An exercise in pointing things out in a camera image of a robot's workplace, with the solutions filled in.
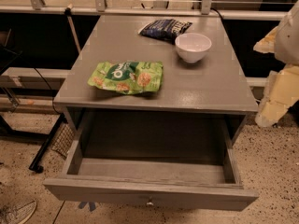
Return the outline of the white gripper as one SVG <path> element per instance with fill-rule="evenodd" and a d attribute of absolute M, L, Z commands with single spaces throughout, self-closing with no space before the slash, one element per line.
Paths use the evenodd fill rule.
<path fill-rule="evenodd" d="M 263 99 L 255 122 L 259 127 L 270 127 L 287 113 L 299 100 L 299 1 L 253 49 L 260 53 L 273 53 L 286 64 L 279 71 L 271 71 L 263 91 Z"/>

